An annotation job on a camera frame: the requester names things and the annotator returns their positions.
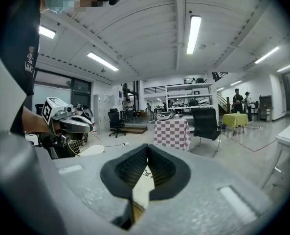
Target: red and white tablecloth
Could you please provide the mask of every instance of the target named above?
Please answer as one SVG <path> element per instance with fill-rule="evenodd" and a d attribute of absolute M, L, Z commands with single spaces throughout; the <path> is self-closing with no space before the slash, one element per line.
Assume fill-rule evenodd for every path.
<path fill-rule="evenodd" d="M 156 121 L 154 144 L 186 150 L 190 143 L 189 125 L 186 119 Z"/>

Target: locker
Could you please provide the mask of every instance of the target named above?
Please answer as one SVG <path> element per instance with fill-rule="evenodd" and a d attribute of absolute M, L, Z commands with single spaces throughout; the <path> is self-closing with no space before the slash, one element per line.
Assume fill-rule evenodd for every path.
<path fill-rule="evenodd" d="M 94 121 L 98 134 L 110 131 L 108 112 L 113 108 L 113 98 L 110 95 L 96 94 L 93 96 Z"/>

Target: black t-shirt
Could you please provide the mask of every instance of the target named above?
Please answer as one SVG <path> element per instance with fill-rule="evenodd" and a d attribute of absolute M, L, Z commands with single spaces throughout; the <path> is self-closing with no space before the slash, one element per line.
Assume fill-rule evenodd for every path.
<path fill-rule="evenodd" d="M 238 95 L 235 95 L 233 97 L 233 103 L 236 103 L 236 101 L 239 101 L 239 104 L 235 104 L 234 105 L 234 109 L 238 112 L 242 112 L 243 111 L 243 105 L 242 105 L 242 100 L 243 100 L 243 96 L 238 94 Z"/>
<path fill-rule="evenodd" d="M 39 49 L 40 0 L 14 0 L 0 30 L 0 59 L 17 84 L 33 95 L 33 75 Z M 23 135 L 23 105 L 11 132 Z"/>

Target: black rubber pad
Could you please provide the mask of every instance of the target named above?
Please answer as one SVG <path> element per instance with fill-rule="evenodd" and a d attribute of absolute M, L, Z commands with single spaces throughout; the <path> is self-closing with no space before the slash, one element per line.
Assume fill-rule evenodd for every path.
<path fill-rule="evenodd" d="M 132 199 L 132 190 L 147 165 L 155 183 L 150 200 L 173 198 L 190 180 L 191 171 L 184 161 L 147 144 L 106 162 L 100 177 L 113 196 Z"/>

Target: ceiling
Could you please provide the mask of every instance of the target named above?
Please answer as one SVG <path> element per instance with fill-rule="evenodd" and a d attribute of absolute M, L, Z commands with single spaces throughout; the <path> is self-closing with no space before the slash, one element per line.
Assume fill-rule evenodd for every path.
<path fill-rule="evenodd" d="M 201 16 L 186 55 L 190 16 Z M 121 0 L 117 5 L 41 16 L 56 31 L 40 36 L 37 67 L 50 66 L 109 84 L 206 71 L 273 72 L 290 64 L 290 21 L 274 0 Z M 254 61 L 279 46 L 276 55 Z M 102 57 L 112 71 L 87 57 Z"/>

